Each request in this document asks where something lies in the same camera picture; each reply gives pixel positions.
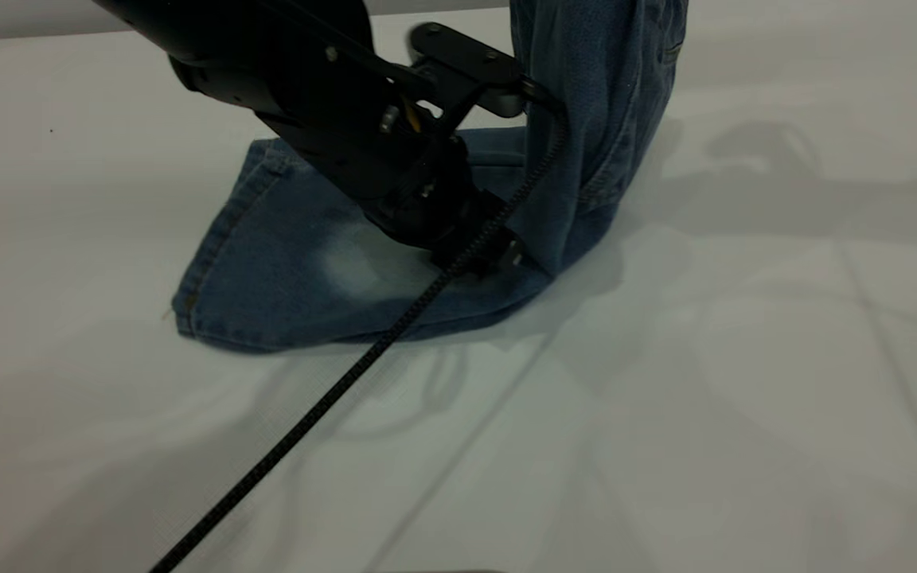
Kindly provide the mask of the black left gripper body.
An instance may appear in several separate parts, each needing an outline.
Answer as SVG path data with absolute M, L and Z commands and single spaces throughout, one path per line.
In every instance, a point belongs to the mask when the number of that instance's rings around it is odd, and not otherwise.
M 371 222 L 397 243 L 429 251 L 430 261 L 444 271 L 506 207 L 495 193 L 480 189 L 464 189 L 456 196 L 432 192 L 411 196 L 392 213 L 373 209 Z M 524 251 L 524 240 L 502 225 L 461 273 L 485 277 L 506 271 L 521 263 Z

